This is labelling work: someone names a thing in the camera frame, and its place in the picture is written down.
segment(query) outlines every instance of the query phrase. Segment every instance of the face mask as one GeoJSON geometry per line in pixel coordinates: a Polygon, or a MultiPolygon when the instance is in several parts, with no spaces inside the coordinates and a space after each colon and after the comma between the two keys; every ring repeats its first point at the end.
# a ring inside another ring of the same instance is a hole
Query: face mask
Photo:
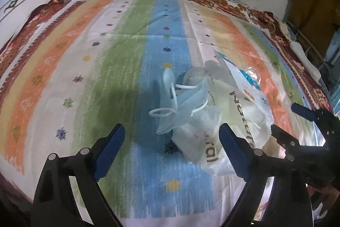
{"type": "Polygon", "coordinates": [[[171,69],[165,69],[160,86],[160,106],[149,112],[159,118],[156,134],[164,134],[187,123],[193,113],[203,109],[208,103],[208,89],[205,80],[195,86],[175,85],[171,69]]]}

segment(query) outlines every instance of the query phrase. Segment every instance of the multicolored striped cloth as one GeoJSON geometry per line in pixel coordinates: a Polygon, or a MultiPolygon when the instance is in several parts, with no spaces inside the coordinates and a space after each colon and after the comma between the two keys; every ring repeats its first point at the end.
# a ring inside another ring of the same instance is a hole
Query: multicolored striped cloth
{"type": "MultiPolygon", "coordinates": [[[[123,223],[221,225],[243,180],[187,164],[169,150],[170,133],[155,135],[148,111],[159,107],[165,68],[180,84],[188,69],[216,60],[216,50],[239,69],[260,73],[275,124],[301,144],[322,144],[315,127],[290,110],[294,102],[310,107],[310,97],[270,36],[188,0],[73,0],[37,29],[0,79],[1,172],[33,199],[48,154],[73,155],[121,123],[125,142],[99,185],[123,223]]],[[[283,156],[275,139],[263,149],[283,156]]],[[[271,185],[270,179],[259,214],[271,185]]]]}

